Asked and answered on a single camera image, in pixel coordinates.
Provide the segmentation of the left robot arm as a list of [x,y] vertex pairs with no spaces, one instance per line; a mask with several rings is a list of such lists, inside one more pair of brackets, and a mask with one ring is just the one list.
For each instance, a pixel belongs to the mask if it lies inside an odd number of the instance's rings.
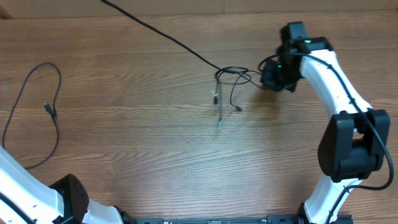
[[117,208],[90,199],[74,175],[68,174],[47,186],[5,149],[1,149],[1,221],[123,224]]

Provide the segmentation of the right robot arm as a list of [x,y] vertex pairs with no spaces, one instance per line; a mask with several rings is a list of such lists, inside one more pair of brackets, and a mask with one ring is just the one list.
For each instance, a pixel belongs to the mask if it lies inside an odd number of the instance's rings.
[[[328,113],[328,126],[318,145],[322,170],[311,196],[296,215],[269,215],[268,223],[352,223],[338,211],[354,189],[384,190],[392,184],[394,168],[386,149],[390,118],[375,110],[355,90],[340,67],[325,37],[309,37],[303,22],[290,22],[280,30],[275,55],[258,66],[267,90],[295,91],[304,78],[314,88]],[[389,177],[379,187],[361,182],[387,161]]]

